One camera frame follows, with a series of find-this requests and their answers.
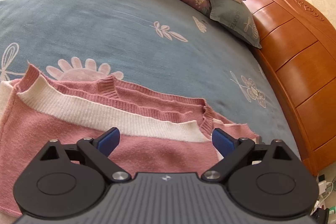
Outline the pink and cream sweater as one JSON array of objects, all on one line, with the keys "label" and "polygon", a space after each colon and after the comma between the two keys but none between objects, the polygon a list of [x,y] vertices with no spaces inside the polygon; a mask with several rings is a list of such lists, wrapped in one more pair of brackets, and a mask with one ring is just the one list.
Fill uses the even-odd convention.
[{"label": "pink and cream sweater", "polygon": [[1,215],[18,217],[18,176],[50,139],[72,144],[115,127],[110,159],[136,172],[203,173],[220,157],[212,133],[258,141],[246,124],[216,113],[202,98],[162,94],[113,76],[54,81],[30,65],[23,78],[1,82]]}]

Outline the teal floral bed sheet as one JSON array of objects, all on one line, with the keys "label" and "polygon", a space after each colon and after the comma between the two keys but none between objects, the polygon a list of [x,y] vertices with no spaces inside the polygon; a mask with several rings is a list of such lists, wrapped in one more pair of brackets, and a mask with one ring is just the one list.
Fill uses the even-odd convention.
[{"label": "teal floral bed sheet", "polygon": [[34,64],[52,79],[116,73],[204,98],[268,143],[298,148],[246,43],[180,0],[1,0],[1,79]]}]

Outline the teal flowers pillow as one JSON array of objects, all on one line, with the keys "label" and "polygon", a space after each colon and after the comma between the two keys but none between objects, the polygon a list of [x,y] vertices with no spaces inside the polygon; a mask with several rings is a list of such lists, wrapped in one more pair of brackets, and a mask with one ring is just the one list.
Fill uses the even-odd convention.
[{"label": "teal flowers pillow", "polygon": [[258,49],[262,48],[253,15],[244,2],[210,0],[210,4],[210,19],[219,22],[249,45]]}]

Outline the small green fan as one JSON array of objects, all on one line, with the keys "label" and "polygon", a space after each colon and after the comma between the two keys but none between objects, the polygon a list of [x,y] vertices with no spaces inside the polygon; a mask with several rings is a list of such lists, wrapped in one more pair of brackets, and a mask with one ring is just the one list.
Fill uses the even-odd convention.
[{"label": "small green fan", "polygon": [[333,191],[336,191],[336,176],[332,179],[331,183]]}]

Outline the wooden headboard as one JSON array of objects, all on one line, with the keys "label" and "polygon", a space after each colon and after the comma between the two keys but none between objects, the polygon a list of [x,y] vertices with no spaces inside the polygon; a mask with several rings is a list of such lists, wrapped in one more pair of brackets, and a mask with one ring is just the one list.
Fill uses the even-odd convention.
[{"label": "wooden headboard", "polygon": [[251,48],[313,174],[335,162],[335,28],[306,0],[246,0],[261,48]]}]

